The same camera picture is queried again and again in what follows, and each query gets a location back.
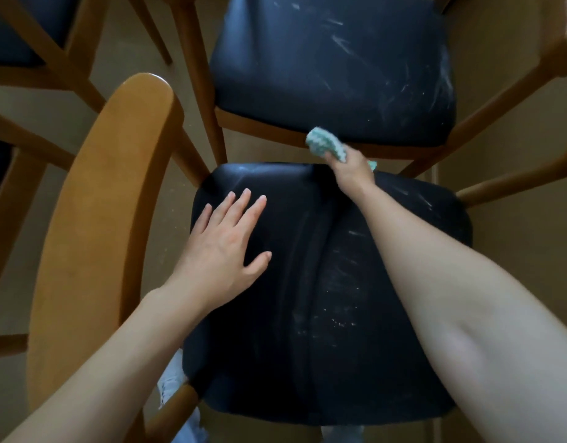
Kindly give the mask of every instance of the wooden chair frame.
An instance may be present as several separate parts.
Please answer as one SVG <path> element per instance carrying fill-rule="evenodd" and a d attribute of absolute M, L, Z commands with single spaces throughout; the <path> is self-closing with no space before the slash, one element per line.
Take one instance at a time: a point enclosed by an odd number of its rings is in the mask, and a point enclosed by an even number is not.
<path fill-rule="evenodd" d="M 111 96 L 88 134 L 43 247 L 29 326 L 31 410 L 138 305 L 148 231 L 169 158 L 194 186 L 210 174 L 183 131 L 183 118 L 165 81 L 138 74 Z M 497 178 L 457 195 L 472 207 L 565 177 L 567 154 L 537 170 Z M 146 425 L 140 413 L 129 435 L 169 442 L 198 402 L 197 392 L 184 385 Z"/>
<path fill-rule="evenodd" d="M 48 163 L 69 170 L 74 155 L 0 116 L 0 140 L 14 147 L 0 184 L 0 276 L 25 221 Z M 27 335 L 0 336 L 0 357 L 22 353 Z"/>
<path fill-rule="evenodd" d="M 80 0 L 73 26 L 61 49 L 19 0 L 0 0 L 0 16 L 43 59 L 34 68 L 0 66 L 0 86 L 72 90 L 100 112 L 105 98 L 89 81 L 95 53 L 111 0 Z M 144 0 L 129 0 L 167 65 L 171 55 L 162 41 Z"/>
<path fill-rule="evenodd" d="M 201 118 L 216 162 L 226 163 L 222 128 L 291 146 L 305 147 L 306 133 L 283 129 L 221 110 L 214 105 L 215 89 L 201 36 L 195 0 L 165 0 L 171 7 L 181 48 L 193 85 Z M 435 0 L 443 12 L 451 0 Z M 402 174 L 417 177 L 440 162 L 520 104 L 555 77 L 567 76 L 567 0 L 542 0 L 541 60 L 516 81 L 452 130 L 447 142 L 435 148 L 379 146 L 349 143 L 371 158 L 414 160 Z"/>

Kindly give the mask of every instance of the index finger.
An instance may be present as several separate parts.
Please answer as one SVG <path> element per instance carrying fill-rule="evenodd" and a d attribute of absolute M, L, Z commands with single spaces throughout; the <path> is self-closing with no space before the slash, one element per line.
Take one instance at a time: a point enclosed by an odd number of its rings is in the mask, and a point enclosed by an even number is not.
<path fill-rule="evenodd" d="M 263 213 L 265 205 L 267 205 L 267 197 L 265 195 L 262 195 L 243 214 L 243 217 L 240 218 L 240 221 L 236 225 L 236 227 L 243 230 L 245 239 L 248 239 L 250 234 L 255 229 L 255 225 L 257 225 L 257 221 L 259 220 L 261 213 Z"/>

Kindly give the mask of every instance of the skin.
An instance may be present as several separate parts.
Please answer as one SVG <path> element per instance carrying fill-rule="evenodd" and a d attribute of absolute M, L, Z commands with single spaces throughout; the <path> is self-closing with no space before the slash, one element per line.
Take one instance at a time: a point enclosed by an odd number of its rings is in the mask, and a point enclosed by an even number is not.
<path fill-rule="evenodd" d="M 489 442 L 567 442 L 567 328 L 511 275 L 411 214 L 374 183 L 367 160 L 326 156 L 360 208 L 435 371 Z M 265 271 L 243 266 L 265 208 L 246 190 L 200 215 L 174 273 L 7 439 L 106 442 L 125 435 L 184 338 Z"/>

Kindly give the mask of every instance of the hand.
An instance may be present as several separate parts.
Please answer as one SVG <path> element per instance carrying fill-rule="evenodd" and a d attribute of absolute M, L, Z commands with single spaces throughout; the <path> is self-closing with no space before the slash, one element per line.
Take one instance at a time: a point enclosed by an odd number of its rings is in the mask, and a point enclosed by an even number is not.
<path fill-rule="evenodd" d="M 341 163 L 330 152 L 324 155 L 324 159 L 335 173 L 337 185 L 341 191 L 358 204 L 364 190 L 368 186 L 375 185 L 374 174 L 368 160 L 361 152 L 347 145 L 343 146 L 347 152 L 347 163 Z"/>
<path fill-rule="evenodd" d="M 202 296 L 208 313 L 248 289 L 271 260 L 271 252 L 263 252 L 247 267 L 243 266 L 250 234 L 267 198 L 259 197 L 244 214 L 250 190 L 244 190 L 237 201 L 235 198 L 235 193 L 229 193 L 213 214 L 211 205 L 206 205 L 165 285 Z"/>

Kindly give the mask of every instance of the person's left hand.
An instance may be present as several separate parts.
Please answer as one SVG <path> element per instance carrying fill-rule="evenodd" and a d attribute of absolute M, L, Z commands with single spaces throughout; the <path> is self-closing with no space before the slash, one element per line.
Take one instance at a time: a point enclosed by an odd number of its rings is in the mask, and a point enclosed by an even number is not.
<path fill-rule="evenodd" d="M 265 272 L 271 252 L 263 252 L 243 266 L 249 237 L 265 205 L 263 195 L 243 214 L 250 200 L 246 189 L 235 201 L 235 193 L 212 214 L 207 204 L 197 219 L 173 274 L 165 286 L 199 295 L 208 312 L 231 301 Z"/>

